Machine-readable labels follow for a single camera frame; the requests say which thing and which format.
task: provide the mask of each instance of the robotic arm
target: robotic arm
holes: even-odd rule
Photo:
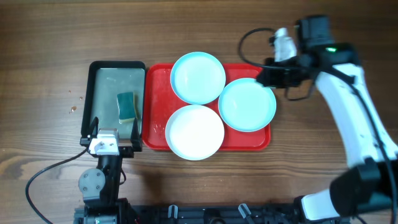
[[[303,219],[314,222],[352,217],[396,206],[392,203],[396,201],[394,174],[398,147],[387,134],[371,101],[354,48],[350,44],[334,43],[326,16],[307,17],[298,21],[296,28],[302,54],[296,56],[293,40],[284,28],[279,29],[270,39],[275,47],[275,59],[266,60],[257,81],[264,86],[285,88],[289,98],[290,87],[299,86],[303,80],[313,80],[312,88],[318,88],[331,109],[350,168],[334,180],[329,189],[296,199]],[[267,65],[280,69],[266,69]]]

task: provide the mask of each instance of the wooden table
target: wooden table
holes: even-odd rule
[[[293,34],[294,22],[309,14],[330,15],[336,41],[355,44],[374,104],[398,140],[397,1],[5,2],[20,4],[0,6],[2,223],[42,223],[25,199],[27,180],[83,150],[80,127],[92,61],[141,60],[150,67],[199,50],[236,63],[246,31],[288,27]],[[249,38],[247,56],[272,56],[267,38]],[[328,106],[319,93],[302,102],[286,101],[281,90],[275,94],[272,141],[262,152],[219,152],[190,162],[145,148],[124,160],[127,182],[119,196],[134,205],[237,205],[286,202],[327,188],[346,170]],[[70,114],[72,106],[77,110]],[[46,172],[30,189],[34,203],[53,222],[71,223],[74,208],[83,205],[78,178],[95,166],[96,159],[84,155]],[[389,212],[364,217],[386,223]]]

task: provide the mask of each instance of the green light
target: green light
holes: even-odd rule
[[[337,49],[334,47],[327,47],[326,50],[332,53],[335,53],[337,51]]]

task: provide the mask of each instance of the white plate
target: white plate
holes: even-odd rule
[[[220,148],[224,125],[212,109],[189,105],[169,118],[165,134],[167,144],[176,155],[197,161],[210,157]]]
[[[208,53],[192,52],[174,64],[170,83],[174,93],[184,102],[204,105],[217,99],[223,91],[224,67]]]
[[[221,118],[231,128],[258,131],[267,126],[276,112],[272,90],[253,78],[240,78],[228,84],[218,99]]]

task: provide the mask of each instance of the wooden surface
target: wooden surface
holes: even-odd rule
[[[335,39],[355,44],[374,104],[398,140],[397,1],[13,2],[23,4],[0,6],[1,223],[42,223],[25,199],[25,184],[38,170],[83,150],[92,61],[141,60],[150,67],[200,50],[223,63],[240,62],[236,47],[246,31],[288,27],[293,34],[294,22],[309,14],[329,14]],[[266,40],[267,34],[249,38],[248,57],[270,57]],[[190,162],[145,148],[124,161],[127,182],[119,196],[134,205],[237,205],[291,201],[327,188],[346,164],[325,101],[315,93],[287,102],[275,93],[272,141],[262,152],[219,152]],[[72,106],[77,110],[70,114]],[[45,173],[32,184],[33,201],[53,222],[71,223],[74,208],[83,205],[78,178],[95,165],[84,155]],[[389,212],[364,217],[385,223]]]

